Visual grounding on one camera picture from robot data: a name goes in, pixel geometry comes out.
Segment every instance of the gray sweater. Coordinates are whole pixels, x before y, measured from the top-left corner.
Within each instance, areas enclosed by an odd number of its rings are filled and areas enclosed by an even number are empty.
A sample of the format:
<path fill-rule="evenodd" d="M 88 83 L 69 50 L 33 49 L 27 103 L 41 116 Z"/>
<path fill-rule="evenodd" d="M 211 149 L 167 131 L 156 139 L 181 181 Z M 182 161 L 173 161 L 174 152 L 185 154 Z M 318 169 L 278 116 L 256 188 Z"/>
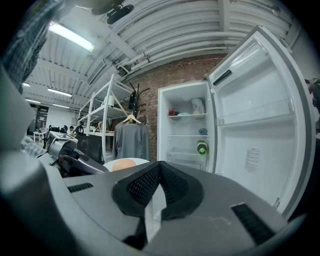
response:
<path fill-rule="evenodd" d="M 113 159 L 140 158 L 150 161 L 148 129 L 143 123 L 118 123 L 114 129 Z"/>

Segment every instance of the open refrigerator door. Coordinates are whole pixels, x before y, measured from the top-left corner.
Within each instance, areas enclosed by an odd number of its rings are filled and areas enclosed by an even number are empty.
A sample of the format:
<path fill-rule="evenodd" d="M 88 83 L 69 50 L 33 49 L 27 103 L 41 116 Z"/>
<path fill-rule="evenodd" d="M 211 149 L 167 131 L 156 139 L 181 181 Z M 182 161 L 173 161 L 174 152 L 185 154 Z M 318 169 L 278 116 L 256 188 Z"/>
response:
<path fill-rule="evenodd" d="M 214 102 L 213 172 L 289 218 L 308 183 L 316 141 L 297 64 L 274 35 L 257 26 L 207 80 Z"/>

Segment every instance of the refrigerator shelf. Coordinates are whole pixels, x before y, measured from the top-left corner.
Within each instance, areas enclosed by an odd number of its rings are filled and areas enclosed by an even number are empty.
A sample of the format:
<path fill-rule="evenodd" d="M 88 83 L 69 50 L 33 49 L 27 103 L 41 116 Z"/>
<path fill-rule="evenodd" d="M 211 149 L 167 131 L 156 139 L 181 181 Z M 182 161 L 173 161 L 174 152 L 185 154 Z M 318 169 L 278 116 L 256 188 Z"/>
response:
<path fill-rule="evenodd" d="M 168 134 L 168 137 L 199 137 L 199 138 L 209 138 L 209 135 L 176 135 L 176 134 Z"/>
<path fill-rule="evenodd" d="M 178 121 L 178 120 L 189 120 L 189 119 L 205 119 L 207 117 L 207 113 L 203 113 L 203 114 L 185 114 L 185 115 L 172 115 L 169 116 L 168 118 L 170 120 L 174 120 L 174 121 Z"/>
<path fill-rule="evenodd" d="M 208 156 L 200 156 L 197 149 L 176 148 L 173 147 L 167 153 L 167 161 L 196 168 L 202 171 L 206 170 Z"/>

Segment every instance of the brick wall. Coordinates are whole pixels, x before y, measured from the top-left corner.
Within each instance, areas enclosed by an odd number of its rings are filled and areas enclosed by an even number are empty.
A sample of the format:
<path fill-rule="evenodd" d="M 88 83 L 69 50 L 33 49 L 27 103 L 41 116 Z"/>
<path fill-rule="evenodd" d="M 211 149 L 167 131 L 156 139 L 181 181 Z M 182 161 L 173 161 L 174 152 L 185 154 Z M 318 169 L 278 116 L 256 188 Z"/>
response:
<path fill-rule="evenodd" d="M 146 125 L 153 161 L 157 160 L 158 88 L 188 81 L 203 80 L 204 74 L 207 74 L 217 65 L 224 56 L 225 54 L 210 54 L 184 58 L 158 66 L 124 81 L 126 85 L 132 83 L 135 88 L 139 84 L 140 92 L 150 88 L 150 90 L 141 94 L 139 105 L 144 103 L 146 105 L 140 107 L 139 110 L 145 110 L 142 114 L 147 117 Z"/>

